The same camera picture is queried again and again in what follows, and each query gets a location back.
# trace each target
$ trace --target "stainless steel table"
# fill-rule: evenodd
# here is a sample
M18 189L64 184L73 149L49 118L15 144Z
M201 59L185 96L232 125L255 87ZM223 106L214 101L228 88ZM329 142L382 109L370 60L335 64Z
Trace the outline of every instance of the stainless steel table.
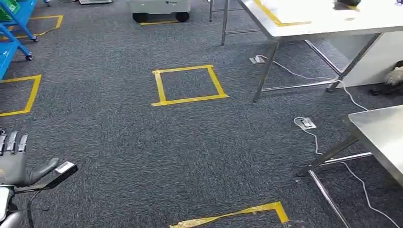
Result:
M298 176L309 173L345 227L350 228L313 169L373 155L403 186L403 105L349 114L345 122L351 133L347 139L303 168ZM332 159L357 141L370 152Z
M350 7L344 10L340 9L346 6L335 5L334 0L238 0L242 8L250 15L260 29L227 31L230 0L225 1L222 45L224 45L226 35L228 34L255 31L262 31L269 40L270 51L267 53L269 59L255 92L254 102L260 98L261 92L328 84L331 84L329 90L332 90L339 84L339 81L328 80L319 83L263 88L280 42L305 40L338 74L338 77L335 79L342 80L383 33L403 30L403 20L396 19L401 17L403 7L399 8L396 6L394 4L395 0L365 0L358 5L358 8ZM301 2L307 5L307 7L301 8ZM374 37L368 41L343 71L338 69L318 48L308 41L310 38L360 34L374 34Z

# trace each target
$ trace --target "black wheel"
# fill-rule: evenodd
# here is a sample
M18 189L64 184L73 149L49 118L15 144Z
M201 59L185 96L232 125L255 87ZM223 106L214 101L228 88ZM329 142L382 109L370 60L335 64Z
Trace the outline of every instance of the black wheel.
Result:
M146 22L148 17L146 13L134 13L132 15L133 20L135 20L137 23L143 23Z
M179 21L179 22L185 22L189 19L189 13L188 12L178 12L175 15L175 18Z

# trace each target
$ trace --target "floor marking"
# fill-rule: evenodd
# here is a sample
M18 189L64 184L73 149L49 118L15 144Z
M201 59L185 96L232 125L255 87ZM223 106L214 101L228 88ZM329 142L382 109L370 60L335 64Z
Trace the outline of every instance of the floor marking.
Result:
M305 25L305 24L310 24L311 21L305 21L305 22L291 22L291 23L282 23L269 9L266 8L263 3L261 3L260 0L253 0L259 8L265 12L265 14L274 22L275 25L279 27L283 26L292 26L292 25Z
M14 112L8 112L8 113L0 113L0 116L9 116L9 115L17 115L17 114L24 114L24 113L29 113L31 111L31 108L34 104L35 97L38 92L39 88L39 83L40 83L40 78L42 75L35 75L35 76L28 76L28 77L18 77L18 78L12 78L12 79L6 79L0 81L0 83L7 83L7 82L18 82L18 81L26 81L26 80L34 80L34 85L32 86L31 93L29 95L27 104L25 105L25 108L20 111L14 111Z
M142 22L140 25L161 25L161 24L172 24L179 23L177 20L165 20L165 21L156 21L156 22Z
M211 80L213 81L214 87L217 90L218 95L210 95L210 96L200 96L200 97L193 97L193 98L185 98L185 99L177 99L167 101L165 97L165 92L163 89L163 82L161 79L161 73L168 73L168 72L178 72L178 71L186 71L186 70L197 70L197 69L207 69ZM203 66L190 66L190 67L181 67L181 68L174 68L174 69L163 69L163 70L155 70L153 71L155 76L155 81L157 84L158 96L160 102L152 103L152 106L164 106L164 105L172 105L172 104L179 104L179 103L186 103L186 102L194 102L194 101L205 101L205 100L212 100L218 98L226 98L229 97L224 93L217 76L213 71L213 65L203 65Z
M284 211L283 206L281 205L281 202L275 202L275 203L268 203L268 204L263 204L263 205L256 206L256 207L247 208L244 210L240 210L240 211L225 214L225 215L207 217L207 218L197 218L197 219L182 221L176 225L173 225L173 226L170 225L169 227L170 228L192 228L192 227L196 227L196 226L208 223L208 222L212 222L214 220L217 220L217 219L220 219L223 217L227 217L227 216L255 213L255 212L266 211L266 210L275 210L281 223L285 223L285 222L289 221L287 214Z
M51 29L49 29L49 30L46 30L46 31L44 31L44 32L42 32L42 33L33 34L34 36L40 37L40 36L42 36L42 35L44 35L44 34L46 34L46 33L48 33L48 32L51 32L51 31L53 31L53 30L56 30L56 29L60 28L60 25L62 24L62 21L63 21L63 15L31 17L31 18L29 18L29 19L35 20L35 19L48 19L48 18L57 18L58 20L57 20L57 22L56 22L56 26L55 26L54 28L51 28ZM14 29L14 26L10 26L10 27L9 27L9 30L10 30L10 31L12 31L13 29ZM15 36L15 38L17 38L17 39L19 39L19 38L27 38L27 37L28 37L27 35ZM4 37L4 36L3 36L3 37L0 38L0 40L7 40L7 37Z

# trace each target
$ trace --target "power cord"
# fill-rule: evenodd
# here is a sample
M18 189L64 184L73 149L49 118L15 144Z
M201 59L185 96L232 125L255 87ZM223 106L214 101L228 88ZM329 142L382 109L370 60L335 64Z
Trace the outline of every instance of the power cord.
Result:
M256 55L255 58L258 58L258 57L268 59L266 56L263 56L263 55ZM358 107L364 109L365 111L369 111L367 108L365 108L365 107L359 105L357 102L355 102L355 100L354 100L353 96L351 95L351 93L349 93L349 92L347 91L347 88L345 87L345 83L344 83L343 81L337 80L337 79L334 79L334 78L329 78L329 77L305 77L305 76L302 76L302 75L299 75L299 74L296 74L296 73L292 72L292 71L289 70L287 67L281 65L280 63L278 63L278 62L276 62L276 61L274 61L274 60L273 60L273 63L276 64L277 66L283 68L284 70L288 71L290 74L295 75L295 76L298 76L298 77L302 77L302 78L305 78L305 79L327 79L327 80L334 80L334 81L340 82L340 83L342 84L342 86L343 86L343 89L344 89L345 93L348 94L348 96L350 97L350 100L351 100L355 105L357 105Z
M263 56L263 55L256 55L255 58L258 58L258 57L268 59L266 56ZM353 96L351 95L351 93L349 93L349 92L347 91L347 88L345 87L345 83L344 83L343 81L336 80L336 79L332 79L332 78L328 78L328 77L305 77L305 76L302 76L302 75L299 75L299 74L296 74L296 73L292 72L291 70L289 70L288 68L286 68L285 66L281 65L280 63L278 63L278 62L276 62L276 61L273 61L273 63L276 64L277 66L283 68L284 70L288 71L290 74L292 74L292 75L294 75L294 76L302 77L302 78L305 78L305 79L327 79L327 80L335 80L335 81L337 81L337 82L340 82L340 83L342 84L342 86L343 86L343 89L344 89L345 93L347 93L347 94L349 95L349 97L350 97L351 101L353 102L353 104L357 105L358 107L360 107L360 108L362 108L362 109L364 109L364 110L366 110L366 111L369 111L367 108L365 108L365 107L359 105L357 102L355 102L355 100L354 100ZM298 126L298 124L297 124L297 120L298 120L298 119L304 119L304 117L296 117L296 118L294 118L294 123L295 123L295 125L297 125L297 126ZM319 152L318 152L317 136L316 136L315 134L311 133L311 132L308 132L308 131L305 130L305 129L302 129L302 130L303 130L305 133L308 133L308 134L312 135L312 136L315 138L315 154L323 155L322 153L319 153ZM367 204L368 204L368 207L369 207L370 209L372 209L372 210L378 212L379 214L385 216L385 217L386 217L388 220L390 220L397 228L400 228L400 226L398 226L398 225L396 224L396 222L395 222L393 219L391 219L389 216L387 216L387 215L386 215L385 213L383 213L382 211L380 211L380 210L375 209L374 207L372 207L371 202L370 202L369 197L368 197L368 192L367 192L367 190L366 190L365 182L364 182L361 178L359 178L359 177L350 169L350 167L349 167L345 162L341 162L341 163L342 163L343 165L345 165L345 167L347 168L347 170L350 172L350 174L351 174L352 176L354 176L357 180L359 180L359 181L362 183L362 185L363 185L363 190L364 190L364 193L365 193L365 198L366 198L366 202L367 202Z

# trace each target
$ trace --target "gray carpet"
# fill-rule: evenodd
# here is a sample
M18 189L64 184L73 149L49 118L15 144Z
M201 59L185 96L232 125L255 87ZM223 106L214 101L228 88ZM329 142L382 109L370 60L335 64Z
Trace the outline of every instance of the gray carpet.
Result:
M248 58L268 48L261 33L228 36L220 46L221 13L208 22L208 4L192 2L186 23L139 26L125 1L80 6L41 2L35 16L63 14L59 30L25 40L34 61L15 56L5 78L42 74L28 114L0 118L0 126L29 133L29 164L51 157L71 161L79 171L43 192L34 211L38 228L164 228L179 221L234 212L281 201L290 219L310 228L339 228L331 208L310 178L295 172L315 158L312 136L293 123L311 117L319 150L342 140L342 118L358 112L342 91L324 87L264 94L251 103L260 67ZM49 22L30 23L46 29ZM245 12L232 12L229 29L254 28ZM334 53L325 41L316 41ZM306 76L334 76L303 42L280 46L276 60ZM154 69L213 64L229 98L152 107L158 102ZM215 94L203 70L162 74L167 99ZM277 66L268 85L304 83ZM28 84L1 85L1 111L22 107ZM369 86L351 88L369 108L403 103L403 97L372 97ZM363 151L359 146L347 153ZM374 158L350 162L367 181L374 207L403 225L403 191ZM360 183L341 165L318 171L353 227L393 228L371 211ZM18 196L24 203L29 196ZM273 211L223 218L200 227L280 227Z

